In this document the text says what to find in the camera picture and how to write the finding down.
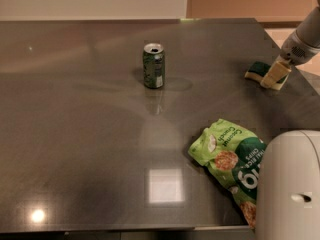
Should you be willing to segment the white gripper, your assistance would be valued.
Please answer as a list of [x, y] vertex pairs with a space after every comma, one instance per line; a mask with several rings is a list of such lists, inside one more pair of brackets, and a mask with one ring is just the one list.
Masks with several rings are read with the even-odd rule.
[[[319, 46], [305, 43], [294, 31], [281, 46], [280, 57], [291, 65], [302, 65], [319, 52]], [[281, 89], [291, 73], [291, 67], [286, 61], [275, 61], [262, 78], [260, 85], [267, 89]]]

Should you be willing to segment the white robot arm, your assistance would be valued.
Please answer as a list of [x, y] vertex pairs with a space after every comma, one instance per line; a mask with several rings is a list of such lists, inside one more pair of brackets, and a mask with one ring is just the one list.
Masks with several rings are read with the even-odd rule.
[[[320, 0], [289, 35], [261, 81], [272, 87], [320, 49]], [[295, 130], [267, 146], [259, 172], [256, 240], [320, 240], [320, 132]]]

